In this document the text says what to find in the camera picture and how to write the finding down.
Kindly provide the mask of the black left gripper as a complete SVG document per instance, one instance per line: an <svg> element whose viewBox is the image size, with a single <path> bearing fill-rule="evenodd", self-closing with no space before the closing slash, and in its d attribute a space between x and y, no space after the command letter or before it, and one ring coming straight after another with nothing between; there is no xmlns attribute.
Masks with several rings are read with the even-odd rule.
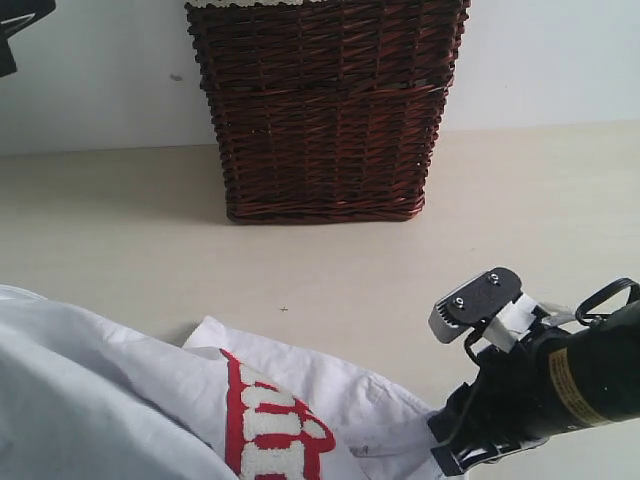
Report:
<svg viewBox="0 0 640 480"><path fill-rule="evenodd" d="M55 9L55 0L1 0L0 71L2 77L17 72L9 39L39 22Z"/></svg>

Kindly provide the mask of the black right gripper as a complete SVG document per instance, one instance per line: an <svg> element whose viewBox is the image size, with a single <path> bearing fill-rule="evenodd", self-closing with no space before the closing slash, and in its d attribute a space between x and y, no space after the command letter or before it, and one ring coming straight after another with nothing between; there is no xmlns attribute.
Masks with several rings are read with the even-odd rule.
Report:
<svg viewBox="0 0 640 480"><path fill-rule="evenodd" d="M445 476L639 416L637 302L576 333L539 324L510 352L488 346L475 360L474 382L427 420Z"/></svg>

